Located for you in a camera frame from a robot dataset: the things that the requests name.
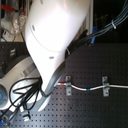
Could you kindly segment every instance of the white cable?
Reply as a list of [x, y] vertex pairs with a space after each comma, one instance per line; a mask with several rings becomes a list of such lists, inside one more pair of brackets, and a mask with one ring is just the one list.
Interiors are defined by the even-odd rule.
[[128, 88], [128, 86], [122, 86], [122, 85], [109, 85], [108, 87], [113, 87], [113, 88]]
[[[57, 85], [66, 85], [66, 83], [58, 83]], [[93, 90], [98, 90], [98, 89], [101, 89], [101, 88], [105, 88], [105, 87], [112, 87], [112, 88], [128, 88], [128, 86], [123, 86], [123, 85], [108, 85], [108, 86], [97, 86], [97, 87], [94, 87], [94, 88], [89, 88], [89, 89], [84, 89], [84, 88], [79, 88], [79, 87], [76, 87], [74, 85], [71, 85], [72, 88], [75, 88], [77, 90], [80, 90], [80, 91], [93, 91]]]

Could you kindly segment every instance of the wire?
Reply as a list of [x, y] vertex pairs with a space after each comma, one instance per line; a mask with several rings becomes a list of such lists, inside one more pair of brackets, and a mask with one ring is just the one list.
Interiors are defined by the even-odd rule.
[[7, 42], [7, 40], [6, 40], [6, 39], [4, 39], [3, 37], [1, 37], [1, 39], [3, 39], [5, 42]]
[[88, 43], [90, 44], [90, 41], [91, 41], [92, 38], [101, 36], [101, 35], [105, 34], [106, 32], [108, 32], [110, 29], [116, 28], [119, 24], [124, 22], [127, 18], [128, 18], [128, 1], [125, 0], [122, 11], [120, 12], [120, 14], [114, 20], [112, 20], [111, 23], [109, 23], [105, 27], [99, 29], [97, 32], [92, 33], [92, 34], [90, 34], [90, 35], [88, 35], [88, 36], [86, 36], [82, 39], [79, 39], [79, 40], [75, 41], [74, 43], [69, 45], [68, 50], [70, 51], [70, 53], [72, 53], [79, 46], [81, 46], [83, 44], [88, 44]]
[[13, 38], [12, 42], [14, 42], [14, 41], [15, 41], [15, 39], [16, 39], [16, 36], [14, 36], [14, 38]]
[[[66, 83], [58, 83], [57, 85], [66, 85]], [[128, 86], [123, 86], [123, 85], [108, 85], [108, 86], [97, 86], [97, 87], [94, 87], [94, 88], [88, 88], [88, 89], [85, 89], [85, 88], [79, 88], [77, 86], [74, 86], [74, 85], [71, 85], [72, 88], [74, 89], [77, 89], [77, 90], [80, 90], [80, 91], [93, 91], [93, 90], [98, 90], [98, 89], [101, 89], [101, 88], [105, 88], [105, 87], [113, 87], [113, 88], [127, 88], [128, 89]]]
[[[24, 94], [22, 94], [20, 97], [18, 97], [14, 102], [12, 102], [12, 100], [11, 100], [11, 91], [12, 91], [12, 88], [17, 84], [17, 83], [19, 83], [19, 82], [21, 82], [21, 81], [24, 81], [24, 80], [38, 80], [38, 81], [40, 81], [39, 82], [39, 84], [37, 85], [37, 84], [32, 84], [31, 86], [31, 89], [29, 89], [26, 93], [24, 93]], [[15, 82], [13, 85], [12, 85], [12, 87], [10, 88], [10, 91], [9, 91], [9, 99], [10, 99], [10, 102], [11, 102], [11, 105], [8, 107], [8, 109], [5, 111], [5, 112], [3, 112], [3, 114], [0, 116], [0, 120], [2, 120], [2, 117], [9, 111], [9, 109], [12, 107], [12, 106], [15, 106], [15, 103], [18, 101], [18, 100], [20, 100], [20, 99], [22, 99], [22, 98], [24, 98], [25, 100], [23, 100], [18, 106], [16, 106], [16, 109], [15, 109], [15, 111], [14, 111], [14, 113], [16, 113], [18, 110], [19, 110], [19, 108], [21, 107], [21, 106], [24, 106], [27, 102], [26, 102], [26, 96], [28, 97], [29, 95], [31, 95], [31, 93], [32, 93], [32, 91], [33, 90], [35, 90], [35, 91], [39, 91], [40, 90], [40, 84], [41, 84], [41, 82], [42, 82], [42, 79], [41, 79], [41, 77], [37, 77], [37, 78], [25, 78], [25, 79], [21, 79], [21, 80], [18, 80], [17, 82]], [[35, 101], [34, 101], [34, 103], [33, 103], [33, 105], [32, 105], [32, 107], [34, 107], [34, 105], [35, 105], [35, 103], [36, 103], [36, 99], [37, 99], [37, 95], [36, 95], [36, 98], [35, 98]]]
[[24, 36], [23, 36], [23, 33], [22, 32], [21, 32], [21, 36], [22, 36], [23, 41], [25, 42], [25, 39], [24, 39]]

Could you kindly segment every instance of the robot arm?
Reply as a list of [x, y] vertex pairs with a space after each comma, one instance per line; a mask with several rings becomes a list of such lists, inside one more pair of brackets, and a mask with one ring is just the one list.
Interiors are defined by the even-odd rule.
[[[90, 0], [35, 0], [25, 29], [28, 51], [43, 80], [42, 91], [49, 95], [64, 72], [65, 52], [89, 10]], [[50, 99], [43, 97], [35, 110]]]
[[[40, 76], [42, 86], [32, 110], [41, 111], [47, 105], [64, 73], [66, 49], [83, 23], [89, 6], [90, 0], [34, 0], [25, 27], [26, 46], [31, 57], [22, 58], [0, 80], [3, 92], [0, 96], [4, 97], [3, 101], [0, 100], [0, 110], [11, 105], [9, 98], [14, 102], [19, 97], [14, 94], [15, 89], [35, 81], [26, 80], [12, 88], [15, 82]], [[28, 107], [35, 102], [33, 99], [27, 102]]]

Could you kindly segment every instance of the gray surface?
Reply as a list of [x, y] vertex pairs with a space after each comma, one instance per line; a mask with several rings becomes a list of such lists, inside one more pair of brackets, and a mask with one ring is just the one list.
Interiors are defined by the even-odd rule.
[[[0, 49], [0, 59], [4, 60], [8, 60], [12, 46], [25, 50], [21, 44], [4, 46], [5, 51]], [[66, 60], [61, 82], [71, 76], [72, 84], [90, 88], [102, 85], [102, 77], [108, 76], [110, 84], [128, 85], [127, 49], [127, 44], [80, 47]], [[23, 122], [19, 113], [10, 128], [127, 128], [128, 89], [111, 88], [109, 92], [109, 97], [103, 97], [102, 89], [91, 92], [72, 89], [72, 96], [67, 97], [66, 87], [57, 86], [43, 111], [32, 112], [30, 122]]]

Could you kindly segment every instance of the black cable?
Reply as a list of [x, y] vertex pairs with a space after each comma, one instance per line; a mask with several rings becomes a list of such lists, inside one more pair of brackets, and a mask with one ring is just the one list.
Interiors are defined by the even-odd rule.
[[12, 42], [14, 42], [14, 41], [15, 41], [15, 39], [16, 39], [16, 36], [14, 36], [14, 38], [13, 38]]
[[23, 41], [25, 42], [25, 39], [24, 39], [24, 36], [23, 36], [23, 33], [22, 32], [21, 32], [21, 36], [22, 36]]
[[1, 37], [1, 39], [3, 39], [5, 42], [8, 42], [6, 39], [4, 39], [3, 37]]
[[[37, 77], [37, 78], [25, 78], [25, 79], [21, 79], [21, 80], [19, 80], [19, 81], [17, 81], [17, 82], [15, 82], [13, 85], [12, 85], [12, 87], [11, 87], [11, 89], [10, 89], [10, 91], [9, 91], [9, 99], [11, 99], [11, 90], [12, 90], [12, 88], [17, 84], [17, 83], [19, 83], [19, 82], [21, 82], [21, 81], [24, 81], [24, 80], [39, 80], [40, 79], [40, 77]], [[2, 117], [9, 111], [9, 109], [12, 107], [12, 106], [14, 106], [14, 104], [18, 101], [18, 100], [20, 100], [20, 99], [22, 99], [26, 94], [28, 94], [29, 92], [31, 92], [30, 90], [28, 90], [25, 94], [22, 94], [20, 97], [18, 97], [14, 102], [12, 102], [11, 103], [11, 105], [8, 107], [8, 109], [7, 110], [5, 110], [4, 112], [3, 112], [3, 114], [0, 116], [0, 120], [2, 120]], [[16, 107], [16, 109], [15, 109], [15, 111], [14, 111], [14, 113], [16, 112], [16, 111], [18, 111], [19, 110], [19, 108], [21, 107], [21, 106], [23, 106], [23, 104], [26, 104], [26, 102], [25, 101], [23, 101], [23, 102], [21, 102], [20, 104], [19, 104], [19, 106], [18, 107]]]

